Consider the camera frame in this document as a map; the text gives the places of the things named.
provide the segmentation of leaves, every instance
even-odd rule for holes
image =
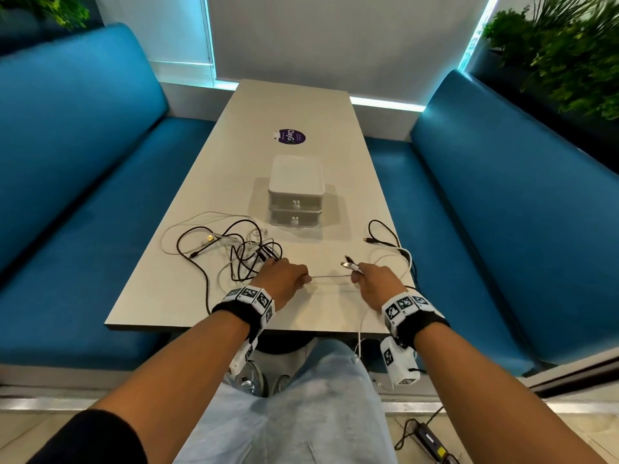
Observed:
[[[0,0],[0,8],[22,8],[36,16],[51,16],[65,28],[85,27],[90,12],[82,0]]]
[[[536,0],[527,19],[529,10],[485,26],[504,64],[531,71],[560,112],[619,118],[619,0]]]

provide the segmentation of blue booth seat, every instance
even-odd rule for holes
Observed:
[[[538,359],[564,364],[619,346],[619,176],[457,71],[411,137]],[[417,187],[408,187],[406,201]],[[426,221],[420,212],[398,232],[414,236],[415,257],[431,259],[449,242],[424,256],[419,246],[434,239],[415,239],[427,230],[417,227]],[[447,295],[423,264],[422,288],[449,317],[460,306],[440,301]],[[442,289],[451,290],[453,271],[446,274]],[[490,311],[468,306],[476,322]],[[490,327],[480,322],[478,335]]]
[[[402,246],[423,294],[452,328],[515,375],[534,362],[512,337],[419,158],[403,141],[366,139]]]
[[[167,108],[123,25],[0,59],[0,363],[133,369],[161,345],[103,323],[213,128]]]

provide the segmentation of right hand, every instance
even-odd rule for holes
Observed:
[[[380,312],[383,304],[392,297],[406,292],[404,284],[389,267],[364,263],[358,265],[364,275],[353,272],[350,278],[352,283],[359,284],[363,300],[374,311]]]

